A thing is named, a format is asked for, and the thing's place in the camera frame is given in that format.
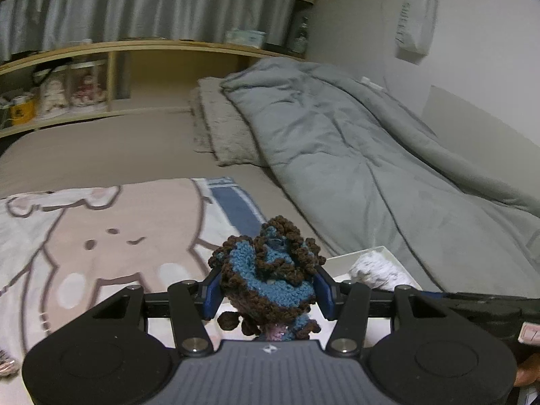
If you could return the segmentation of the red doll in clear case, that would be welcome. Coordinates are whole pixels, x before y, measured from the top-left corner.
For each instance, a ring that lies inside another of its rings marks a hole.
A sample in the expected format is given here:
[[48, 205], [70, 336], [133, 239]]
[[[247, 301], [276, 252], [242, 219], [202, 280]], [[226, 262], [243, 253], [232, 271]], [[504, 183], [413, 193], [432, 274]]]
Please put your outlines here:
[[75, 63], [70, 69], [70, 108], [74, 113], [100, 112], [107, 103], [107, 61]]

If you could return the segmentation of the light blue crochet ball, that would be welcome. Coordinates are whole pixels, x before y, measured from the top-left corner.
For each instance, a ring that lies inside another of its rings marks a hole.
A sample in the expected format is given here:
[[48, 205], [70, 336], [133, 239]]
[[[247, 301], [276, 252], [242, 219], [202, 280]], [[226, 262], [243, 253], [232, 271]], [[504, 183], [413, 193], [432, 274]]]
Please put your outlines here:
[[362, 282], [372, 289], [392, 292], [397, 286], [418, 288], [416, 281], [397, 261], [380, 251], [362, 254], [349, 270], [351, 281]]

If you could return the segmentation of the grey curtain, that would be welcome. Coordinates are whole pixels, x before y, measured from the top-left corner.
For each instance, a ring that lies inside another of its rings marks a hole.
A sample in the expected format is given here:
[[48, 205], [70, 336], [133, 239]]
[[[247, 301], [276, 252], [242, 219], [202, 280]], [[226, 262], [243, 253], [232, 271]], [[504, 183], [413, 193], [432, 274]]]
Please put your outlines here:
[[296, 0], [4, 0], [1, 59], [30, 51], [165, 38], [224, 42], [232, 29], [286, 39]]

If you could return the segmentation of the white wall bag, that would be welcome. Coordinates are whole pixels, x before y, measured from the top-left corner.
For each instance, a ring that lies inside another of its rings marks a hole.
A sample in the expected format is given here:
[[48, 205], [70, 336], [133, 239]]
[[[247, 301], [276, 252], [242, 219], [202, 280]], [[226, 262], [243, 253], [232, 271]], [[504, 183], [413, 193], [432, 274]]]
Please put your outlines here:
[[426, 56], [437, 21], [438, 0], [404, 0], [396, 27], [399, 49]]

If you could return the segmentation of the cartoon bear blanket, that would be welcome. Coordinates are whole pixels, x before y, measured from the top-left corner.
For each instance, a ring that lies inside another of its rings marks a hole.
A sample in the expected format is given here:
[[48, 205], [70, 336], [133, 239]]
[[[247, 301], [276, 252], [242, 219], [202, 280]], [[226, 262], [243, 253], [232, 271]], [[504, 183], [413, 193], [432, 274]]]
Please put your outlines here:
[[16, 360], [120, 289], [200, 280], [265, 216], [231, 178], [21, 193], [1, 201], [1, 348]]

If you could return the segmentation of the white cardboard box tray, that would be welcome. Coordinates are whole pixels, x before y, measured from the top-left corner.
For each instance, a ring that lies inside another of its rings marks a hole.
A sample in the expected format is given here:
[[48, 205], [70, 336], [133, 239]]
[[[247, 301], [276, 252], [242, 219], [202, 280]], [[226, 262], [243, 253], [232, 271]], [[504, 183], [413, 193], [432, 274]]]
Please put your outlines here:
[[[399, 284], [421, 290], [422, 287], [385, 246], [358, 250], [327, 259], [327, 273], [338, 282], [362, 282], [372, 289], [392, 291]], [[375, 317], [368, 320], [364, 344], [372, 347], [391, 332], [390, 319]], [[323, 347], [328, 343], [330, 326], [324, 326], [318, 340]]]

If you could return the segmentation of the tissue pack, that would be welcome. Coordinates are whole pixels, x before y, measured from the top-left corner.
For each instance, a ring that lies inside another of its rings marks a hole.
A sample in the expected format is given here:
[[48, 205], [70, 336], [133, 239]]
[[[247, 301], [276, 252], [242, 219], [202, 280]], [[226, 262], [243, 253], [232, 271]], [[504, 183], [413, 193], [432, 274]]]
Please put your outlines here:
[[265, 45], [265, 37], [266, 33], [264, 31], [232, 28], [225, 33], [224, 43], [262, 49]]

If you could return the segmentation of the green glass bottle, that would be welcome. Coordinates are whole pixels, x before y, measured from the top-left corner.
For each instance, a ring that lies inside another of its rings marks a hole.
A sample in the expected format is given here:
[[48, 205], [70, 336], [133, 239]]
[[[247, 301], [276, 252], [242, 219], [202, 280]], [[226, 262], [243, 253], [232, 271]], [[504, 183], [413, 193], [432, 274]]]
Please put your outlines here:
[[306, 53], [308, 43], [308, 25], [307, 17], [303, 17], [300, 25], [298, 26], [297, 33], [295, 34], [292, 43], [292, 52], [297, 55], [304, 55]]

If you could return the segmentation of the grey duvet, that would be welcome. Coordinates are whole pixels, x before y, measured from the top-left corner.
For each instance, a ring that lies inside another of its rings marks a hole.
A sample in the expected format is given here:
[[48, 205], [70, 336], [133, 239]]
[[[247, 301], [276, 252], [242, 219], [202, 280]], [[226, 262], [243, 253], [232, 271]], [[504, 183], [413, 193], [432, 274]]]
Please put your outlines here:
[[538, 199], [443, 147], [391, 95], [286, 58], [221, 87], [330, 252], [384, 246], [427, 290], [538, 297]]

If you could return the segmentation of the dark blue brown crochet flower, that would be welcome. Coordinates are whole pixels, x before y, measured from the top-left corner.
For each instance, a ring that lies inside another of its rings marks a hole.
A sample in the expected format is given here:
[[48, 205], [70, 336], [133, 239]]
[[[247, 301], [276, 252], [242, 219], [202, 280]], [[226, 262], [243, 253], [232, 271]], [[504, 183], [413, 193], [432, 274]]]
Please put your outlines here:
[[267, 341], [309, 339], [321, 331], [309, 312], [316, 271], [325, 261], [316, 241], [283, 216], [262, 224], [255, 237], [228, 237], [208, 260], [221, 272], [221, 291], [234, 308], [217, 324]]

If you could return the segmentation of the beige fuzzy pillow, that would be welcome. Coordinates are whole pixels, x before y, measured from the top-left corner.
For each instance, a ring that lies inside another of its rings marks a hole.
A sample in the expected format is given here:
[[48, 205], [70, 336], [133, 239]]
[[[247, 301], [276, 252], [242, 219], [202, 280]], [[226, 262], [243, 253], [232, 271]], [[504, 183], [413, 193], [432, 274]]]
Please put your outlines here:
[[267, 167], [252, 131], [221, 89], [222, 79], [207, 77], [189, 93], [194, 150], [212, 154], [219, 166]]

